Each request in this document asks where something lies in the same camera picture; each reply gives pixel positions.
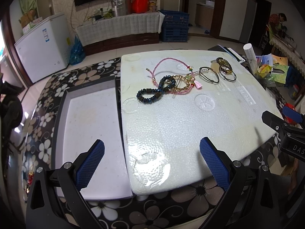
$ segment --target blue textured gripper pad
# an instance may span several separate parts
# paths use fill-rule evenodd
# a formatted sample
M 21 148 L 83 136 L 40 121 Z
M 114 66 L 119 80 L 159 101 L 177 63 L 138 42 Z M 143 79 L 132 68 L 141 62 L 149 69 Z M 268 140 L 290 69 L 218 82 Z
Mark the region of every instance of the blue textured gripper pad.
M 229 179 L 229 171 L 217 156 L 213 148 L 210 146 L 208 141 L 203 138 L 200 140 L 200 153 L 203 156 L 206 164 L 208 165 L 210 171 L 214 179 L 216 180 L 218 186 L 228 190 L 230 186 L 230 179 Z
M 104 142 L 100 140 L 76 172 L 75 186 L 78 191 L 88 186 L 91 177 L 93 176 L 97 166 L 99 165 L 101 159 L 104 156 L 104 153 Z
M 297 111 L 291 109 L 290 107 L 284 106 L 282 108 L 282 112 L 285 116 L 294 120 L 296 123 L 302 123 L 303 122 L 302 115 L 299 114 Z

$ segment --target blue crystal bead bracelet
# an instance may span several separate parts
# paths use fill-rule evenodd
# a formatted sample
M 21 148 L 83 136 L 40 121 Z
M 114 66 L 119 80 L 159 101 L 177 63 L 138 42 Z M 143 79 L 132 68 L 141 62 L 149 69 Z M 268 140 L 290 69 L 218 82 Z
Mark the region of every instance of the blue crystal bead bracelet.
M 165 81 L 169 81 L 170 84 L 164 87 Z M 168 92 L 170 89 L 176 86 L 176 80 L 173 76 L 164 76 L 160 82 L 157 89 L 141 89 L 137 93 L 137 99 L 144 104 L 152 104 L 153 102 L 157 101 L 161 95 L 165 92 Z M 144 98 L 144 94 L 154 94 L 150 98 Z

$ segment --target pink tassel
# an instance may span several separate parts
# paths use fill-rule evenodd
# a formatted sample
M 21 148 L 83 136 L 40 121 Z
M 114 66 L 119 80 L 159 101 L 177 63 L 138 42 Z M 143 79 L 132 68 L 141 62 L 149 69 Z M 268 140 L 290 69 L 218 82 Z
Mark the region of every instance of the pink tassel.
M 200 82 L 194 81 L 194 84 L 197 89 L 200 89 L 202 87 L 202 84 Z

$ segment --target cabinet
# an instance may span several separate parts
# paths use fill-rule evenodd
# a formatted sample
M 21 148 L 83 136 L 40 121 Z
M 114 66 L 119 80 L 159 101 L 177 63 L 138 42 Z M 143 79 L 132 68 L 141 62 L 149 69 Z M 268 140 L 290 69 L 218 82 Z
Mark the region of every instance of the cabinet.
M 213 12 L 213 7 L 197 4 L 195 24 L 210 30 L 212 25 Z

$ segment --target paper roll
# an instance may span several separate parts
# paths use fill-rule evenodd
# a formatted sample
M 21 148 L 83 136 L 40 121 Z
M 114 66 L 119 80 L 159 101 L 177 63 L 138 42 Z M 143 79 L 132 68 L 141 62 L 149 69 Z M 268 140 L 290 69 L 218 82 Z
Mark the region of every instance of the paper roll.
M 256 60 L 256 56 L 255 56 L 253 47 L 250 43 L 244 45 L 244 51 L 246 53 L 247 59 L 255 59 Z
M 244 45 L 244 51 L 246 53 L 248 63 L 251 69 L 252 74 L 257 72 L 257 60 L 253 50 L 253 47 L 250 43 Z

